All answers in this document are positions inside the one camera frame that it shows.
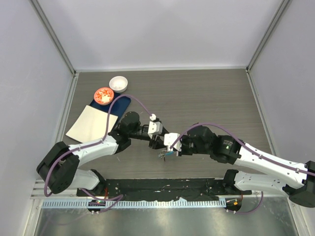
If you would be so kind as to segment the large keyring with blue handle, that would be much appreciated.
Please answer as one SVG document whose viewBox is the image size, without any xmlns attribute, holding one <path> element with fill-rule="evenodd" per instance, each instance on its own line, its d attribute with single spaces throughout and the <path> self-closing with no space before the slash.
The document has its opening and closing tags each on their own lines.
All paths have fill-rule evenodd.
<svg viewBox="0 0 315 236">
<path fill-rule="evenodd" d="M 172 155 L 176 153 L 175 151 L 167 151 L 167 150 L 163 150 L 158 154 L 158 157 L 161 158 L 164 162 L 166 161 L 166 156 Z"/>
</svg>

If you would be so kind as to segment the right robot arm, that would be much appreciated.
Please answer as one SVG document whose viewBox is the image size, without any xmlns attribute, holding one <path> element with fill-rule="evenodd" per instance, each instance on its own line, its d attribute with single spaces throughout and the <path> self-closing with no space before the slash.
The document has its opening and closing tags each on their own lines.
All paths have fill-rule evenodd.
<svg viewBox="0 0 315 236">
<path fill-rule="evenodd" d="M 238 171 L 222 182 L 227 194 L 238 190 L 281 193 L 295 204 L 313 208 L 315 206 L 315 163 L 298 163 L 285 160 L 254 148 L 227 132 L 216 135 L 209 123 L 197 123 L 168 145 L 179 155 L 207 154 L 219 163 L 247 167 L 262 173 L 257 177 L 246 177 Z"/>
</svg>

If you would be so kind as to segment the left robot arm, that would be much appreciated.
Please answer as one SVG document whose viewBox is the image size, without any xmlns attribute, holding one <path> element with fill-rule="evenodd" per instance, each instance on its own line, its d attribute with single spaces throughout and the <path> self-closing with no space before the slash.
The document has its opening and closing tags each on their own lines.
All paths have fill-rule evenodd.
<svg viewBox="0 0 315 236">
<path fill-rule="evenodd" d="M 149 124 L 141 125 L 139 114 L 128 112 L 106 138 L 78 145 L 66 145 L 63 141 L 54 144 L 36 171 L 48 181 L 47 188 L 53 194 L 76 188 L 79 196 L 100 196 L 107 187 L 106 180 L 94 169 L 81 170 L 82 165 L 124 151 L 132 139 L 147 141 L 152 149 L 164 148 L 163 137 L 167 133 L 158 118 L 152 117 Z"/>
</svg>

